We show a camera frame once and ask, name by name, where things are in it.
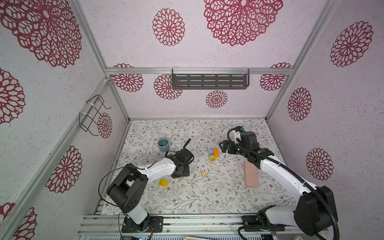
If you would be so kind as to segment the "orange wooden block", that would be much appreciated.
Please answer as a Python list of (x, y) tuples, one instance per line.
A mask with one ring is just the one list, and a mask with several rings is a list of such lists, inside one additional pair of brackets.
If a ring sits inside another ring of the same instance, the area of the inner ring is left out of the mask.
[(220, 157), (218, 149), (213, 149), (213, 153), (214, 153), (214, 156), (215, 156), (216, 159)]

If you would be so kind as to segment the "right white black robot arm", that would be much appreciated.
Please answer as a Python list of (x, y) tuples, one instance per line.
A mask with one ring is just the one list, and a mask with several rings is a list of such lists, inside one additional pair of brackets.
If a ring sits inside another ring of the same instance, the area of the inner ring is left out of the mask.
[(340, 239), (335, 198), (330, 188), (318, 187), (302, 178), (275, 157), (272, 151), (261, 148), (254, 132), (246, 132), (241, 126), (229, 129), (227, 139), (220, 142), (219, 147), (223, 153), (245, 157), (256, 168), (269, 174), (297, 203), (294, 209), (269, 206), (259, 210), (256, 222), (243, 224), (238, 228), (239, 233), (242, 230), (274, 232), (285, 227), (297, 227), (304, 234), (322, 240), (321, 231), (332, 227), (333, 238)]

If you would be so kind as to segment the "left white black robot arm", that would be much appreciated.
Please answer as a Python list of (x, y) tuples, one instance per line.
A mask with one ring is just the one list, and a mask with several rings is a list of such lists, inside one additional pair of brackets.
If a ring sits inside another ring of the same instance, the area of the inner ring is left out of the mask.
[(136, 226), (146, 228), (149, 225), (149, 213), (140, 200), (147, 184), (166, 176), (173, 179), (188, 177), (193, 160), (192, 152), (182, 148), (150, 166), (127, 164), (107, 188), (107, 195)]

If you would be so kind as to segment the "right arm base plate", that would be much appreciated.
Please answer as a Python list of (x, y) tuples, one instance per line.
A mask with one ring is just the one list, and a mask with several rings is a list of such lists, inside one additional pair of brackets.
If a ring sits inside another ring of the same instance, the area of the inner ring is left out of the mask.
[(265, 217), (259, 215), (246, 215), (242, 216), (243, 226), (246, 232), (275, 232), (284, 231), (286, 225), (272, 224)]

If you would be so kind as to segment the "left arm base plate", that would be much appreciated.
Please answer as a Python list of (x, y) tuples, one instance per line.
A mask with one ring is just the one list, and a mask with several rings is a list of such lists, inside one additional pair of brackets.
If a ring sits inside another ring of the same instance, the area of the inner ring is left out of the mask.
[(141, 224), (136, 224), (131, 218), (125, 217), (122, 233), (161, 233), (164, 217), (148, 215)]

